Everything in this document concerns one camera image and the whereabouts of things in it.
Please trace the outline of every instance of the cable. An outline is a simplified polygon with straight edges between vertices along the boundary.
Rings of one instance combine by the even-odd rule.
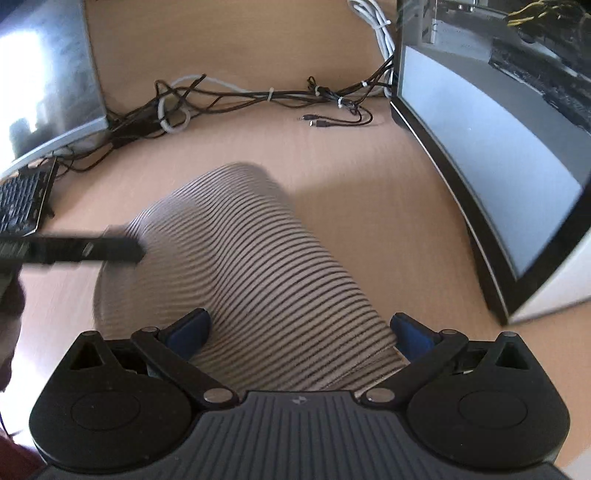
[[[573,23],[584,22],[583,19],[588,15],[583,5],[574,0],[538,0],[511,12],[505,20],[507,26],[519,27],[527,22],[544,18],[548,14],[557,20],[568,20]]]
[[[374,0],[347,0],[347,4],[358,17],[363,19],[374,30],[384,60],[391,58],[396,50],[394,40],[388,31],[388,26],[392,22],[386,18],[379,5]],[[392,85],[393,82],[393,72],[390,72],[387,83]],[[386,97],[392,98],[390,87],[384,87],[384,94]]]
[[[8,433],[8,430],[6,428],[6,425],[4,425],[4,420],[2,419],[2,414],[1,413],[0,413],[0,426],[2,426],[2,430],[6,434],[7,439],[9,439],[11,442],[14,442],[14,440],[12,439],[12,436]]]
[[[84,173],[98,166],[105,158],[118,148],[135,140],[162,137],[167,134],[178,134],[184,131],[190,121],[201,115],[219,115],[235,112],[237,110],[256,105],[257,103],[276,103],[285,108],[301,109],[309,108],[323,103],[335,103],[340,109],[345,108],[355,120],[339,119],[331,116],[307,114],[302,118],[310,121],[312,127],[361,127],[373,121],[374,116],[366,108],[361,106],[365,99],[384,86],[391,86],[398,81],[398,75],[394,72],[394,54],[390,55],[382,66],[371,76],[362,82],[355,83],[341,90],[331,90],[328,87],[318,85],[314,77],[308,78],[307,90],[275,90],[271,88],[263,92],[251,92],[222,80],[209,78],[206,75],[188,75],[181,77],[172,84],[164,80],[154,82],[155,96],[142,106],[126,113],[119,114],[108,110],[109,136],[92,151],[76,154],[68,147],[69,154],[52,153],[63,171],[56,176],[63,178],[67,173]],[[392,83],[384,83],[380,80],[387,75]],[[191,81],[188,86],[181,85]],[[230,91],[212,91],[201,87],[203,82],[221,85]],[[174,100],[169,104],[167,99]],[[206,100],[202,105],[195,103],[197,98]],[[227,102],[218,105],[221,100],[235,100],[231,104]],[[173,116],[180,112],[184,119],[178,122],[172,120]],[[78,167],[77,163],[99,150],[110,145],[107,152],[86,167]]]

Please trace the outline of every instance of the tangled cables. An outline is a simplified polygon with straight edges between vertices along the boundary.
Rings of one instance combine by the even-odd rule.
[[[372,113],[361,104],[378,89],[392,88],[398,81],[394,72],[394,55],[390,55],[382,66],[362,82],[341,90],[331,90],[318,85],[314,77],[307,80],[307,90],[275,90],[251,92],[231,83],[223,82],[205,74],[190,75],[167,83],[156,80],[155,96],[144,105],[125,115],[108,110],[109,132],[103,142],[90,152],[76,153],[72,148],[51,155],[62,166],[58,178],[70,171],[84,173],[95,168],[113,151],[135,140],[155,139],[167,134],[184,131],[192,119],[204,115],[218,115],[235,112],[257,103],[274,103],[290,109],[311,108],[316,105],[333,103],[345,109],[355,119],[307,113],[302,120],[310,122],[311,127],[361,127],[374,119]],[[389,83],[384,83],[386,76]],[[224,87],[225,91],[205,89],[205,83]],[[79,161],[92,154],[100,154],[93,163],[84,167]]]

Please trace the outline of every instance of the black cable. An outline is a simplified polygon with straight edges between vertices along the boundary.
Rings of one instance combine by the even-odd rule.
[[[164,80],[156,80],[154,82],[155,96],[142,106],[131,110],[122,115],[113,110],[108,109],[109,121],[111,127],[109,129],[109,136],[101,145],[98,145],[92,151],[76,154],[71,147],[70,155],[55,156],[59,166],[64,168],[64,171],[57,175],[57,179],[62,178],[68,172],[84,173],[92,170],[99,165],[106,157],[108,157],[115,149],[120,148],[128,143],[148,139],[153,140],[160,138],[167,134],[161,127],[161,122],[166,120],[171,127],[175,128],[182,125],[185,121],[173,122],[172,117],[183,107],[191,110],[190,118],[196,118],[201,115],[219,115],[221,113],[229,113],[241,110],[257,103],[272,102],[290,109],[309,108],[314,105],[321,105],[326,103],[336,103],[340,108],[345,108],[351,113],[355,120],[346,120],[334,118],[325,115],[307,114],[302,118],[310,120],[310,124],[316,127],[362,127],[370,124],[374,116],[366,108],[361,106],[370,93],[376,87],[390,87],[389,84],[380,82],[385,73],[394,68],[394,56],[386,60],[378,70],[369,76],[363,82],[355,83],[341,90],[331,90],[328,87],[320,86],[316,83],[314,77],[308,78],[307,90],[279,90],[273,91],[269,95],[266,92],[216,92],[199,88],[200,84],[206,78],[201,75],[193,80],[189,86],[172,87]],[[366,89],[365,93],[357,98],[348,98],[350,95],[358,92],[361,89]],[[204,97],[213,97],[213,100],[207,105],[197,105],[190,100],[191,95],[202,95]],[[158,111],[158,104],[160,100],[172,96],[176,102],[167,111],[164,112],[162,118],[158,118],[156,112]],[[230,106],[219,106],[221,100],[236,99],[238,102]],[[104,153],[98,160],[87,167],[76,167],[76,163],[82,159],[88,158],[90,155],[99,151],[107,145],[111,145],[110,149]]]
[[[66,172],[64,172],[64,173],[62,174],[62,176],[63,176],[63,175],[65,175],[65,174],[66,174],[67,172],[69,172],[69,171],[73,171],[73,172],[76,172],[76,173],[85,173],[85,172],[87,172],[87,171],[90,171],[90,170],[92,170],[92,169],[93,169],[93,168],[95,168],[97,165],[99,165],[99,164],[100,164],[100,163],[101,163],[101,162],[102,162],[104,159],[106,159],[106,158],[107,158],[109,155],[111,155],[111,154],[114,152],[114,150],[115,150],[115,149],[114,149],[113,147],[111,147],[111,148],[110,148],[110,149],[109,149],[109,150],[108,150],[106,153],[104,153],[104,154],[103,154],[103,155],[102,155],[102,156],[101,156],[101,157],[100,157],[98,160],[96,160],[95,162],[93,162],[92,164],[90,164],[90,165],[88,165],[87,167],[84,167],[84,168],[77,168],[77,167],[74,167],[74,166],[73,166],[73,164],[74,164],[74,161],[71,161],[71,162],[70,162],[70,165],[67,165],[66,163],[64,163],[64,161],[62,161],[62,160],[59,160],[58,158],[56,159],[56,161],[57,161],[57,162],[58,162],[58,163],[59,163],[59,164],[60,164],[62,167],[64,167],[64,168],[66,169]]]
[[[6,437],[11,441],[14,442],[14,440],[12,439],[12,436],[8,433],[8,430],[6,428],[6,425],[4,425],[4,420],[2,419],[2,413],[0,413],[0,425],[2,426],[2,430],[4,430],[4,433],[6,434]]]

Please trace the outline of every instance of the keyboard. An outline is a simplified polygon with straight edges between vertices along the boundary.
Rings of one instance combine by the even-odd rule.
[[[0,185],[0,233],[24,236],[41,227],[51,211],[47,201],[56,172],[57,164],[52,161],[22,168]]]

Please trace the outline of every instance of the cable connector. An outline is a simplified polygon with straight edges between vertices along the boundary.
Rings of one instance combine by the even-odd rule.
[[[312,121],[310,121],[311,127],[324,128],[324,127],[332,127],[333,125],[334,125],[333,123],[327,122],[326,120],[312,120]]]

